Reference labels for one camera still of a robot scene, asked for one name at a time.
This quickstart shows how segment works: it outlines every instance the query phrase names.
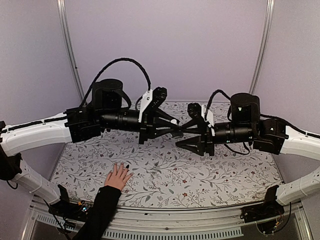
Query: person's hand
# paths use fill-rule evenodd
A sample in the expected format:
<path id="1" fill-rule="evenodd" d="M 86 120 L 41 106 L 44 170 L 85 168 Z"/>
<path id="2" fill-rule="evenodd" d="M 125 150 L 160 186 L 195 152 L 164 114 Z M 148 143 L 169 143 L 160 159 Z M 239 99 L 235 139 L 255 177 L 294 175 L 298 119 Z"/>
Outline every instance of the person's hand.
<path id="1" fill-rule="evenodd" d="M 118 170 L 117 163 L 113 166 L 113 171 L 109 172 L 108 176 L 105 179 L 104 186 L 114 187 L 122 191 L 127 183 L 127 181 L 132 177 L 133 173 L 127 175 L 129 170 L 129 165 L 124 167 L 124 164 L 121 163 Z"/>

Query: patterned surface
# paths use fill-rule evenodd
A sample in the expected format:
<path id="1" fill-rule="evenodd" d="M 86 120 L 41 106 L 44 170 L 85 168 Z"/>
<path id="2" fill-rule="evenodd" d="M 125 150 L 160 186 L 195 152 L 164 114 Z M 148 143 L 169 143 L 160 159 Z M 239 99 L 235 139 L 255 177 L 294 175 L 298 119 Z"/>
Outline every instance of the patterned surface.
<path id="1" fill-rule="evenodd" d="M 187 103 L 164 103 L 170 115 L 188 121 Z M 229 104 L 211 106 L 216 122 L 225 122 Z M 93 201 L 114 163 L 130 165 L 134 176 L 119 204 L 149 208 L 198 208 L 260 201 L 266 189 L 280 184 L 272 156 L 252 150 L 242 156 L 215 146 L 215 156 L 198 156 L 175 146 L 170 135 L 138 145 L 138 133 L 113 130 L 101 137 L 70 143 L 52 182 L 62 184 L 73 199 Z M 242 144 L 231 148 L 245 152 Z"/>

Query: white wall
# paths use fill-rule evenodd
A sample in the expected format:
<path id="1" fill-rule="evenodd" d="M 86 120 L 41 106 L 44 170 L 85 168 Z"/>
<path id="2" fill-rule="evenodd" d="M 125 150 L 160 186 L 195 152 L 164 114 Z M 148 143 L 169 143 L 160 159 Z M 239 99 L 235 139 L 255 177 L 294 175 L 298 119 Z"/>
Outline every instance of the white wall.
<path id="1" fill-rule="evenodd" d="M 320 133 L 320 1 L 275 1 L 271 32 L 256 95 L 261 112 Z M 280 155 L 286 182 L 315 170 L 319 161 Z M 320 239 L 320 194 L 302 201 L 315 240 Z"/>
<path id="2" fill-rule="evenodd" d="M 130 57 L 168 100 L 207 101 L 216 89 L 247 92 L 263 32 L 266 0 L 66 1 L 75 59 L 86 90 L 113 59 Z M 132 63 L 102 78 L 118 78 L 136 100 L 147 89 Z M 217 95 L 215 100 L 224 100 Z"/>
<path id="3" fill-rule="evenodd" d="M 49 117 L 79 104 L 63 41 L 56 0 L 1 1 L 0 120 L 19 124 Z M 22 153 L 46 178 L 62 145 Z M 0 182 L 0 239 L 21 235 L 32 196 Z"/>

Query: leaf pattern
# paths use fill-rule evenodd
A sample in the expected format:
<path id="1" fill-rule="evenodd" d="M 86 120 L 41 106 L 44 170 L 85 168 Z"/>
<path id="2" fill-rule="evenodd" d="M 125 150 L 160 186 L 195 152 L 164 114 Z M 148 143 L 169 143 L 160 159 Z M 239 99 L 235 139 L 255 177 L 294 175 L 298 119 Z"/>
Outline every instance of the leaf pattern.
<path id="1" fill-rule="evenodd" d="M 181 123 L 190 118 L 187 102 L 165 102 L 162 109 Z M 228 103 L 213 103 L 218 122 L 227 121 Z M 185 134 L 184 139 L 192 137 Z M 119 205 L 148 208 L 220 207 L 261 201 L 267 188 L 281 184 L 269 153 L 234 154 L 216 145 L 214 156 L 177 148 L 170 135 L 138 144 L 139 134 L 112 130 L 80 143 L 67 144 L 52 177 L 74 200 L 93 202 L 114 163 L 129 164 L 134 173 Z M 246 152 L 242 144 L 231 144 Z"/>

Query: black sleeve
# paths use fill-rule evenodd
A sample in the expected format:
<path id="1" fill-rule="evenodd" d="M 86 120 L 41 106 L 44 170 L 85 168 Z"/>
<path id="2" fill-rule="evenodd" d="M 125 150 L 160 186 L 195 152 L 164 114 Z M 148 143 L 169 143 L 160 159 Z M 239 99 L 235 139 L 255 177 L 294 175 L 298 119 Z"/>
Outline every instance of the black sleeve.
<path id="1" fill-rule="evenodd" d="M 116 212 L 120 196 L 117 188 L 101 187 L 85 224 L 72 240 L 100 240 Z"/>

